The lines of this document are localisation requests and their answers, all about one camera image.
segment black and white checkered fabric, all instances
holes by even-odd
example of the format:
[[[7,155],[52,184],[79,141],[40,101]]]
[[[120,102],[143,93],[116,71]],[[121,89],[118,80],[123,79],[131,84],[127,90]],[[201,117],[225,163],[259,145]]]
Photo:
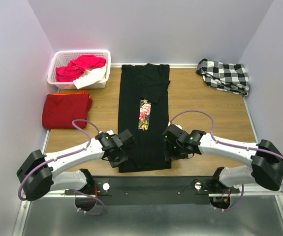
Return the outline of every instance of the black and white checkered fabric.
[[[249,76],[243,64],[223,64],[203,59],[196,73],[202,75],[205,83],[213,89],[245,96],[249,94]]]

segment pink cloth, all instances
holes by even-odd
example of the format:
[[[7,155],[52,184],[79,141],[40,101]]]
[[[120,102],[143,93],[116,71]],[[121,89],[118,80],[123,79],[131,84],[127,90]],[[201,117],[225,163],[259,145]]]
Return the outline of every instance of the pink cloth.
[[[82,55],[71,60],[67,66],[56,67],[56,79],[58,82],[72,82],[78,79],[89,68],[103,67],[106,59],[95,55]]]

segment floral fabric patch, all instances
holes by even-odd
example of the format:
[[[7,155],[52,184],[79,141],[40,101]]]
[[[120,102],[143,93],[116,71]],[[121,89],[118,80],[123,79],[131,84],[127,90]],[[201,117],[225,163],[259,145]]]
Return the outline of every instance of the floral fabric patch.
[[[151,102],[147,99],[140,100],[140,113],[138,129],[148,130],[150,120]]]

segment wooden surface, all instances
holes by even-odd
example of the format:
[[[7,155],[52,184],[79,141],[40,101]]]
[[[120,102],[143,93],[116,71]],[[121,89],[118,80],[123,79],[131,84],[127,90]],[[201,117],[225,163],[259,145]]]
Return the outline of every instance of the wooden surface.
[[[93,99],[93,106],[88,119],[102,131],[112,129],[117,133],[118,101],[121,68],[112,68],[106,88],[88,90]],[[194,68],[171,68],[169,93],[169,117],[188,109],[198,109],[208,112],[216,121],[215,135],[243,142],[255,142],[248,114],[242,96],[218,91],[207,87],[202,77],[195,73]],[[199,113],[187,113],[178,117],[179,124],[190,133],[193,129],[210,132],[211,121]],[[96,131],[87,126],[91,136]],[[55,152],[79,145],[87,138],[78,130],[51,130],[46,152]],[[235,167],[241,165],[228,159],[209,155],[195,155],[189,160],[172,161],[169,170],[147,171],[136,173],[118,173],[118,168],[112,169],[107,161],[92,161],[70,169],[88,169],[93,175],[139,175],[139,176],[206,176],[213,175],[217,167]]]

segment red towel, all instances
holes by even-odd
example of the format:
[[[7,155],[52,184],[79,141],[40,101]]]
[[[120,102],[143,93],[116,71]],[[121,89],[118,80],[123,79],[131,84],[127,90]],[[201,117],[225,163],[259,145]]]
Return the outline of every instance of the red towel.
[[[82,55],[71,60],[67,66],[56,68],[56,79],[58,82],[72,82],[78,79],[85,70],[89,68],[103,67],[106,59],[95,55]]]
[[[42,123],[46,129],[73,129],[74,119],[88,119],[92,100],[89,94],[47,95]],[[77,122],[80,128],[85,128],[86,122]]]

